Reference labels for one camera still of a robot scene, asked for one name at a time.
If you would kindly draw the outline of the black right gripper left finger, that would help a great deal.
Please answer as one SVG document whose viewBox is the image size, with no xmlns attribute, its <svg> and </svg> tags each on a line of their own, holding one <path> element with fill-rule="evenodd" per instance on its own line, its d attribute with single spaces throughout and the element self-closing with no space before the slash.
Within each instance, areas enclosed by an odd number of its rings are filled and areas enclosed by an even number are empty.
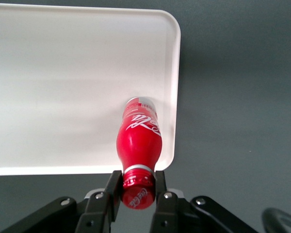
<svg viewBox="0 0 291 233">
<path fill-rule="evenodd" d="M 83 201 L 59 197 L 3 233 L 109 233 L 120 205 L 122 172 L 113 171 L 103 189 L 88 192 Z"/>
</svg>

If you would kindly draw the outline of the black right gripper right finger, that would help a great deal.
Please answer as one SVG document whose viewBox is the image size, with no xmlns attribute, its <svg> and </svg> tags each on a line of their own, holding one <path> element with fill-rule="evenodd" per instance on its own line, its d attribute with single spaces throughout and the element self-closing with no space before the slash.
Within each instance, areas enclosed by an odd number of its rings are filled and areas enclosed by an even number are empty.
<svg viewBox="0 0 291 233">
<path fill-rule="evenodd" d="M 207 196 L 187 201 L 167 189 L 164 171 L 156 171 L 156 210 L 151 233 L 255 233 L 252 227 Z"/>
</svg>

